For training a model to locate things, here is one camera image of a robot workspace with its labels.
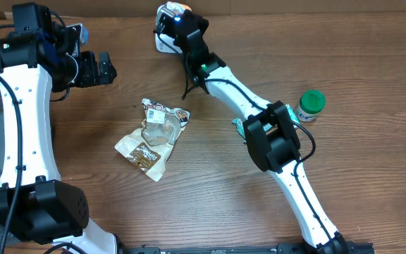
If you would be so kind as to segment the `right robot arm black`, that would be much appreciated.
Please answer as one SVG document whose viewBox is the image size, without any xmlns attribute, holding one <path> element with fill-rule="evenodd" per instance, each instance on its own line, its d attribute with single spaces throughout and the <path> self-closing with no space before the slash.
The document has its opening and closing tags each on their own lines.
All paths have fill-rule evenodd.
<svg viewBox="0 0 406 254">
<path fill-rule="evenodd" d="M 307 179 L 296 130 L 280 101 L 270 103 L 255 95 L 228 65 L 209 51 L 203 35 L 208 20 L 180 3 L 168 1 L 156 12 L 157 45 L 179 55 L 186 77 L 186 92 L 200 87 L 221 100 L 241 119 L 248 153 L 254 164 L 269 173 L 283 191 L 302 232 L 301 253 L 349 253 L 351 248 L 320 205 Z"/>
</svg>

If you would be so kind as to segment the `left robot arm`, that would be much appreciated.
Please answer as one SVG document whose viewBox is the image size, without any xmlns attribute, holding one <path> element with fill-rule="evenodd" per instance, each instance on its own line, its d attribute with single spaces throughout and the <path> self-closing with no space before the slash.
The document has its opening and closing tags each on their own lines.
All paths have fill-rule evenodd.
<svg viewBox="0 0 406 254">
<path fill-rule="evenodd" d="M 0 39 L 0 249 L 14 236 L 69 253 L 125 253 L 119 237 L 90 218 L 84 192 L 62 181 L 50 121 L 52 93 L 111 84 L 116 69 L 108 53 L 81 51 L 87 42 L 82 24 L 66 25 L 34 2 L 14 5 L 12 14 L 11 32 Z"/>
</svg>

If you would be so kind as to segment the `teal snack packet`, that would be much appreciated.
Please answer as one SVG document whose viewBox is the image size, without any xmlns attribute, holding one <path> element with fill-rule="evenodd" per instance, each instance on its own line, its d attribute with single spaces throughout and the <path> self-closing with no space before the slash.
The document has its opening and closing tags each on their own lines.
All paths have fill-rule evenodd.
<svg viewBox="0 0 406 254">
<path fill-rule="evenodd" d="M 235 125 L 236 131 L 240 134 L 240 136 L 243 138 L 243 142 L 246 143 L 245 140 L 245 132 L 243 128 L 243 121 L 239 118 L 233 119 L 232 124 Z"/>
</svg>

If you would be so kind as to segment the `brown white snack pouch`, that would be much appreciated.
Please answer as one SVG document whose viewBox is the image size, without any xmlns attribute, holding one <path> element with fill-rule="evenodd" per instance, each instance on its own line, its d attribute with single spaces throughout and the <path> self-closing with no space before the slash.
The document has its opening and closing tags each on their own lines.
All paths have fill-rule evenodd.
<svg viewBox="0 0 406 254">
<path fill-rule="evenodd" d="M 190 120 L 190 112 L 147 98 L 142 100 L 142 106 L 145 114 L 142 126 L 121 138 L 115 149 L 157 182 L 166 171 L 166 161 Z"/>
</svg>

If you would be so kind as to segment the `orange red snack packet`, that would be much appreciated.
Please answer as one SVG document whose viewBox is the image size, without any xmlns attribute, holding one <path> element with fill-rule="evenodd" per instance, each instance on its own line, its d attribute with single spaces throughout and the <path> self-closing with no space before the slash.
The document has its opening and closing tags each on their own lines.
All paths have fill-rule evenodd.
<svg viewBox="0 0 406 254">
<path fill-rule="evenodd" d="M 192 9 L 185 4 L 181 4 L 178 2 L 172 2 L 172 1 L 168 1 L 166 3 L 166 7 L 168 10 L 175 12 L 175 13 L 184 13 L 186 10 L 191 11 Z"/>
</svg>

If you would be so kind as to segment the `green lid jar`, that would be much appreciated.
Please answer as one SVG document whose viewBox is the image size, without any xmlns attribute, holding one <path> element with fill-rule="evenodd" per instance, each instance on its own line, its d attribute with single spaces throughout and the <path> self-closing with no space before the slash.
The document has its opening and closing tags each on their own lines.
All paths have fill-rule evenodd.
<svg viewBox="0 0 406 254">
<path fill-rule="evenodd" d="M 308 90 L 295 107 L 295 114 L 300 121 L 313 121 L 326 106 L 326 97 L 319 90 Z"/>
</svg>

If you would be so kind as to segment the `teal white small packet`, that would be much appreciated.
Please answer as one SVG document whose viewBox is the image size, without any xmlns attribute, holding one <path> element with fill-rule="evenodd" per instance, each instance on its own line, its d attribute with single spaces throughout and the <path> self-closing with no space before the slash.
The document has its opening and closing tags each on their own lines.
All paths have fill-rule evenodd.
<svg viewBox="0 0 406 254">
<path fill-rule="evenodd" d="M 294 127 L 298 128 L 298 126 L 300 125 L 300 121 L 297 118 L 297 116 L 295 115 L 295 112 L 293 111 L 293 108 L 289 104 L 286 104 L 285 106 L 286 106 L 286 109 L 287 109 L 288 114 L 290 116 L 290 120 L 293 122 Z"/>
</svg>

